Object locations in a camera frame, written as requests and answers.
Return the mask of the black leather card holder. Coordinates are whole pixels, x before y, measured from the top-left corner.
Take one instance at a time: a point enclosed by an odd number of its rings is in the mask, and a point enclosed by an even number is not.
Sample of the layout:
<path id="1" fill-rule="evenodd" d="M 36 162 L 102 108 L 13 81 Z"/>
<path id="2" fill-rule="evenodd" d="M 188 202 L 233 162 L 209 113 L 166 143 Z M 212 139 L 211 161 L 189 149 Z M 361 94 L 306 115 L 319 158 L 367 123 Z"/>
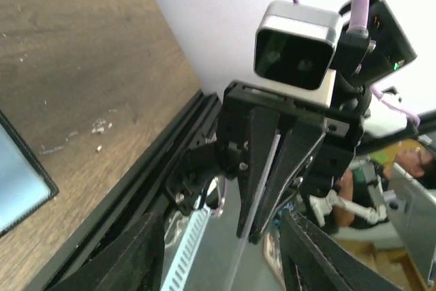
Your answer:
<path id="1" fill-rule="evenodd" d="M 1 114 L 1 236 L 58 193 L 34 152 Z"/>

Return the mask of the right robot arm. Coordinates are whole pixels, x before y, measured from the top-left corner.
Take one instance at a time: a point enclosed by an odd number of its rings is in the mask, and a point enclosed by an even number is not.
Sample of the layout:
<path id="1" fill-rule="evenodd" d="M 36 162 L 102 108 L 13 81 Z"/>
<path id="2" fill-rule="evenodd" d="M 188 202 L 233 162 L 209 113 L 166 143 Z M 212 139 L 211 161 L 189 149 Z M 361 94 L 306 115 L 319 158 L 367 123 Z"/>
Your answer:
<path id="1" fill-rule="evenodd" d="M 275 0 L 255 35 L 255 73 L 296 87 L 296 95 L 231 82 L 217 116 L 216 140 L 184 153 L 168 182 L 179 211 L 206 201 L 212 178 L 238 180 L 237 231 L 257 243 L 277 211 L 298 192 L 331 188 L 363 142 L 370 86 L 416 58 L 384 0 L 366 0 L 363 24 L 339 12 Z"/>

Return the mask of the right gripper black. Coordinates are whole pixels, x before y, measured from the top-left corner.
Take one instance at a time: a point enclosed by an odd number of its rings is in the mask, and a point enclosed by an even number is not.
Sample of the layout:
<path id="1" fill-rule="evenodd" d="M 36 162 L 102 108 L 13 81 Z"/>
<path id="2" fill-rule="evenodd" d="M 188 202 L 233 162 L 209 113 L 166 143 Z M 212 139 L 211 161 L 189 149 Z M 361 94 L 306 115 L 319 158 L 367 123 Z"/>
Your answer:
<path id="1" fill-rule="evenodd" d="M 325 108 L 275 91 L 234 81 L 223 94 L 215 117 L 216 139 L 198 142 L 181 153 L 166 182 L 178 208 L 189 214 L 208 182 L 217 175 L 238 179 L 240 213 L 236 235 L 248 231 L 247 219 L 275 134 L 280 134 L 249 242 L 261 241 L 270 221 L 299 189 L 297 178 L 310 171 L 338 177 L 354 156 L 364 133 L 363 117 Z"/>

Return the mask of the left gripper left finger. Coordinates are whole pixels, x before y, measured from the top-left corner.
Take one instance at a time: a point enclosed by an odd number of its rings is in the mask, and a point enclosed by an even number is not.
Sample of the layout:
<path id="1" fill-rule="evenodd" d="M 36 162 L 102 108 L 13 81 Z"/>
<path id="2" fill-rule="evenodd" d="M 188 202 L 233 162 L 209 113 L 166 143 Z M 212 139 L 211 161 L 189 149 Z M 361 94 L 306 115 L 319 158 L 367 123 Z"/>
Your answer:
<path id="1" fill-rule="evenodd" d="M 89 263 L 52 290 L 159 290 L 164 263 L 164 220 L 144 215 Z"/>

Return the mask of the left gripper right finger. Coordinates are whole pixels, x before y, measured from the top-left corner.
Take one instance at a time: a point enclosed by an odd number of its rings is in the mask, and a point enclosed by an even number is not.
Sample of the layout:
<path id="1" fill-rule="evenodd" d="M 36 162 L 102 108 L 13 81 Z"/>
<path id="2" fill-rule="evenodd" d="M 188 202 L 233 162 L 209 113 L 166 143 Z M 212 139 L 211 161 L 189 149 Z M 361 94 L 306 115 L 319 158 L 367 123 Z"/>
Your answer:
<path id="1" fill-rule="evenodd" d="M 418 290 L 419 279 L 401 251 L 370 243 L 336 243 L 298 211 L 281 216 L 286 290 Z"/>

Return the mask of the white credit card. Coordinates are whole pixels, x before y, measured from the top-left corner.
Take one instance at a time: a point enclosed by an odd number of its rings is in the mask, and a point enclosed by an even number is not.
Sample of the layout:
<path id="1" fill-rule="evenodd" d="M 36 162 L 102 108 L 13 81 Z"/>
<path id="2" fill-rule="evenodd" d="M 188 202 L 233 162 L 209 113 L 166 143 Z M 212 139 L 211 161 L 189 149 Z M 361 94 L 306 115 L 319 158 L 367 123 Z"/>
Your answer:
<path id="1" fill-rule="evenodd" d="M 224 283 L 223 290 L 230 291 L 232 289 L 232 285 L 234 283 L 234 279 L 236 277 L 238 265 L 240 263 L 240 259 L 242 257 L 242 254 L 244 252 L 245 246 L 249 241 L 249 235 L 251 232 L 251 227 L 253 225 L 253 221 L 255 219 L 255 214 L 258 209 L 260 200 L 262 199 L 262 194 L 265 188 L 266 181 L 268 179 L 268 175 L 271 169 L 271 166 L 273 164 L 273 159 L 280 141 L 280 134 L 275 134 L 272 145 L 268 154 L 268 157 L 266 159 L 266 163 L 264 166 L 264 169 L 262 171 L 258 186 L 256 188 L 256 191 L 254 193 L 253 201 L 251 203 L 251 206 L 249 208 L 247 220 L 245 222 L 241 237 L 238 240 L 238 245 L 236 247 L 235 253 L 232 257 L 231 264 L 229 265 L 229 275 Z"/>

